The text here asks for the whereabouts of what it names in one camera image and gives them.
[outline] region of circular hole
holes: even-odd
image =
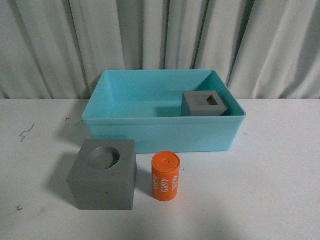
[[[120,153],[113,147],[99,147],[88,158],[90,167],[97,170],[110,169],[119,161]]]

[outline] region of gray cube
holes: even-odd
[[[80,210],[132,210],[136,175],[134,140],[87,139],[67,183]]]
[[[221,116],[228,110],[217,91],[183,92],[181,117]]]

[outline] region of gray block with square hole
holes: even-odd
[[[184,91],[181,117],[221,116],[229,111],[217,91]]]

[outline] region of scratch mark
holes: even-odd
[[[16,210],[17,210],[17,211],[20,211],[20,210],[22,210],[22,209],[23,209],[23,208],[20,208],[20,204],[19,204],[19,206],[16,207]]]
[[[32,125],[32,127],[31,127],[28,131],[23,131],[23,132],[20,134],[19,137],[22,138],[21,141],[20,141],[20,143],[22,143],[22,141],[25,140],[25,138],[26,138],[26,136],[23,136],[23,134],[29,133],[29,132],[34,128],[34,126],[35,126],[35,123]]]

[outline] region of plastic container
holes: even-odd
[[[180,116],[184,91],[214,90],[229,115]],[[226,151],[245,116],[214,70],[109,70],[82,119],[93,139],[132,139],[143,154]]]
[[[152,194],[159,201],[170,201],[178,192],[180,158],[171,151],[158,152],[152,158]]]

